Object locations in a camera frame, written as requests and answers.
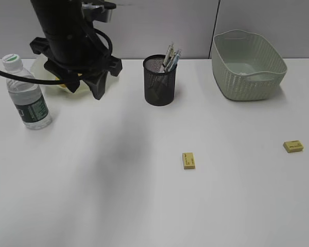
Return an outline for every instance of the pen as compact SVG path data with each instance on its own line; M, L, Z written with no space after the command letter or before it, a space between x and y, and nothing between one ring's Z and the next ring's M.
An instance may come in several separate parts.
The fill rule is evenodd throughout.
M163 64L161 65L160 67L160 70L159 70L159 73L163 73L172 57L174 53L174 43L172 43L169 47L168 47L168 50L166 52L166 56L165 56L165 59L163 61Z
M167 64L167 66L165 68L165 72L169 72L170 67L173 65L174 60L176 59L176 55L177 55L177 53L175 52L174 55L172 56L172 58L170 59L169 63Z
M167 68L168 71L171 71L171 70L177 65L177 63L178 63L178 61L179 61L179 59L180 59L180 57L181 57L181 52L182 52L181 49L178 49L178 50L177 50L177 52L176 52L176 54L175 54L175 56L174 56L174 59L172 59L172 60L173 60L173 63L171 64L170 67Z

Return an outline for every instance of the gray wall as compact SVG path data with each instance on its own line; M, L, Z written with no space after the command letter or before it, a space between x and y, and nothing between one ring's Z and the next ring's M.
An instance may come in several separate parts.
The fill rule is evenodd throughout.
M112 0L111 23L98 23L113 42L114 55L144 58L166 52L174 41L184 58L207 58L218 0ZM0 0L0 58L33 58L29 43L43 37L30 0Z
M221 0L215 33L266 37L285 58L309 58L309 0Z
M174 41L184 58L207 58L219 0L113 0L109 35L114 55L144 58ZM244 29L265 36L286 58L309 58L309 0L221 0L216 33ZM43 37L30 0L0 0L0 58L33 58L29 43Z

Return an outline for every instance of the bottle cap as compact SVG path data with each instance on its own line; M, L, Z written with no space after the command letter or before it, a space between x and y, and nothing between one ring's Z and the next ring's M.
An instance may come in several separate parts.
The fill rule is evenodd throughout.
M23 68L23 62L19 55L9 54L2 58L6 71L14 71Z

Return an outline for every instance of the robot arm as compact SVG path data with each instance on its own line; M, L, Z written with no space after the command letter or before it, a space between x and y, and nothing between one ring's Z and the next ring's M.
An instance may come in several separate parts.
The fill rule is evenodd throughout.
M83 74L96 99L105 92L108 72L118 76L121 59L113 57L109 37L94 29L93 21L108 22L116 4L92 0L31 0L46 38L34 39L30 46L35 54L44 54L44 67L66 83L75 92L80 86L78 74ZM105 38L108 48L100 35Z

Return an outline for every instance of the basket handle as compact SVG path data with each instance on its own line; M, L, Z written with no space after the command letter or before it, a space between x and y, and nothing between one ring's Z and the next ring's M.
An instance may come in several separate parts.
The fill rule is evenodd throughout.
M246 39L249 33L243 30L234 29L219 35L222 36L225 40L241 40Z
M268 72L268 71L262 71L262 72L254 73L254 74L247 76L245 78L245 81L246 82L250 82L250 81L254 81L254 80L256 80L258 82L274 81L274 80L277 80L277 78L274 76L274 74L275 73L271 73L271 72ZM259 78L256 78L256 77L261 76L261 75L268 75L268 78L263 77L263 78L261 78L261 80L259 80Z

